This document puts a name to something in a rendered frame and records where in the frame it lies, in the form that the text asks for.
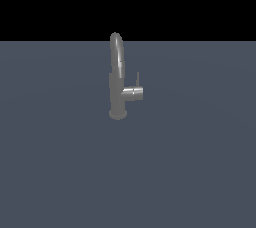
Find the grey metal faucet body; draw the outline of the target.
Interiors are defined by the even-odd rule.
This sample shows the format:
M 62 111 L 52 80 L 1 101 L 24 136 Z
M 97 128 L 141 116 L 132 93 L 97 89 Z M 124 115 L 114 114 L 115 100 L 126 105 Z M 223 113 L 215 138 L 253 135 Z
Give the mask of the grey metal faucet body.
M 110 104 L 109 116 L 114 120 L 121 120 L 127 116 L 126 101 L 133 101 L 133 89 L 124 87 L 125 61 L 124 47 L 121 36 L 113 33 L 110 36 L 111 67 L 109 74 Z

